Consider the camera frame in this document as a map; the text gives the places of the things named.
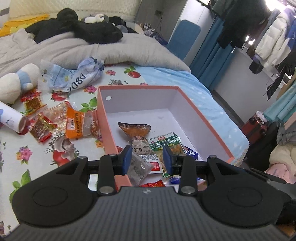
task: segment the white puffer jacket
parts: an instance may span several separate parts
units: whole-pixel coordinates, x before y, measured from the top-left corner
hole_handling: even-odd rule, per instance
[[[275,65],[283,61],[283,59],[280,58],[280,49],[285,42],[288,28],[290,28],[294,22],[295,15],[295,9],[291,6],[287,6],[287,8],[277,16],[274,23],[258,44],[255,51],[255,58],[258,58],[266,69],[271,70]]]

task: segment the metal screw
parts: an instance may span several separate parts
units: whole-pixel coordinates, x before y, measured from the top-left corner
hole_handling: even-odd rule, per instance
[[[195,192],[195,188],[191,186],[184,186],[181,188],[181,192],[185,194],[192,194]]]
[[[103,194],[110,194],[110,193],[113,193],[114,188],[110,186],[103,186],[103,187],[100,187],[99,191]]]

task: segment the headboard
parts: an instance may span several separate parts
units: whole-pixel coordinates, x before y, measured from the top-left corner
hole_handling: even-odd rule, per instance
[[[79,18],[90,13],[103,13],[133,21],[140,3],[141,0],[11,0],[9,17],[14,19],[44,13],[56,17],[60,10],[68,7],[73,9]]]

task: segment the pink box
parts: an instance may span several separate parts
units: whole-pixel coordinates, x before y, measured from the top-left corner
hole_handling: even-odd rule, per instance
[[[196,150],[205,161],[209,155],[228,163],[234,159],[215,129],[177,86],[100,86],[97,110],[106,154],[118,153],[116,146],[125,147],[129,141],[118,127],[119,121],[150,125],[148,139],[175,132],[183,145]],[[148,182],[161,176],[149,175]],[[116,176],[115,180],[118,188],[131,186],[127,176]]]

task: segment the gray floor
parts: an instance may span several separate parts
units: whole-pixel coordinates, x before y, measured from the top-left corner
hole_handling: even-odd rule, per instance
[[[235,111],[226,103],[226,101],[215,91],[211,91],[213,99],[225,110],[229,118],[239,127],[242,128],[244,122],[235,113]]]

